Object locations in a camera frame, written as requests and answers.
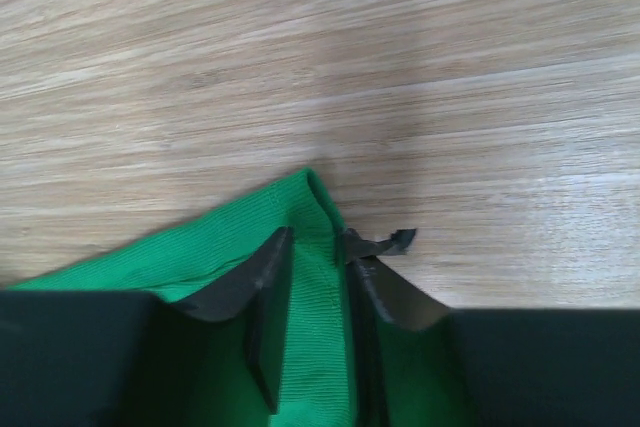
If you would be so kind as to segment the green tank top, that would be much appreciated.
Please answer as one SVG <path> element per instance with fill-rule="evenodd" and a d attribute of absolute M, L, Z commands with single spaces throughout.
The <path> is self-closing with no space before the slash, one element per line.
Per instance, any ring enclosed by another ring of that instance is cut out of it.
<path fill-rule="evenodd" d="M 112 253 L 18 283 L 21 290 L 142 290 L 182 301 L 239 265 L 278 227 L 294 231 L 283 377 L 273 426 L 352 426 L 355 378 L 341 291 L 345 222 L 304 169 Z"/>

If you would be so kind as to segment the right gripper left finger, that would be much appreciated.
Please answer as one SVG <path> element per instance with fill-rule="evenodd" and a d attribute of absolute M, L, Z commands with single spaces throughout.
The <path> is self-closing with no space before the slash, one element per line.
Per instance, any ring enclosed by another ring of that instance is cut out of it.
<path fill-rule="evenodd" d="M 193 415 L 278 411 L 294 231 L 279 227 L 244 262 L 177 303 L 204 328 Z"/>

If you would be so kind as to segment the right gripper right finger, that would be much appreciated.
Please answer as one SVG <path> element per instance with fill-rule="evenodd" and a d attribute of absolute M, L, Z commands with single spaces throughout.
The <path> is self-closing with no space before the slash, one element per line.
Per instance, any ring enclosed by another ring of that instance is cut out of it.
<path fill-rule="evenodd" d="M 357 426 L 413 426 L 424 417 L 430 335 L 448 308 L 383 262 L 408 252 L 416 231 L 381 241 L 341 235 L 350 387 Z M 406 413 L 408 421 L 402 420 Z"/>

